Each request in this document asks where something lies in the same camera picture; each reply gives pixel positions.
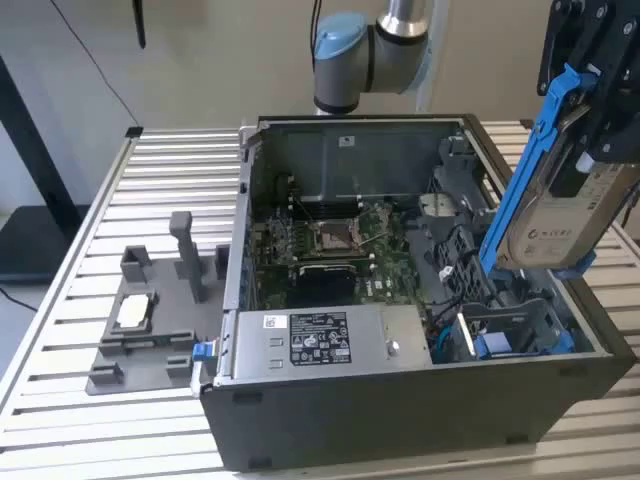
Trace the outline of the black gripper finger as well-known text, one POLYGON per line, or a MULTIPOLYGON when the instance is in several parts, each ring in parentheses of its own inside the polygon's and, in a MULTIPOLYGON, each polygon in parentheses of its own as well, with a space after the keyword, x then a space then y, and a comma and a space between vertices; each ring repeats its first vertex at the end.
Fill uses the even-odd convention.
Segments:
POLYGON ((611 95, 598 105, 591 101, 590 120, 579 146, 580 164, 639 163, 639 63, 623 67, 611 95))
POLYGON ((547 93, 551 81, 558 75, 563 65, 562 53, 566 50, 566 37, 571 22, 572 10, 572 1, 557 0, 551 2, 536 82, 536 92, 540 97, 547 93))

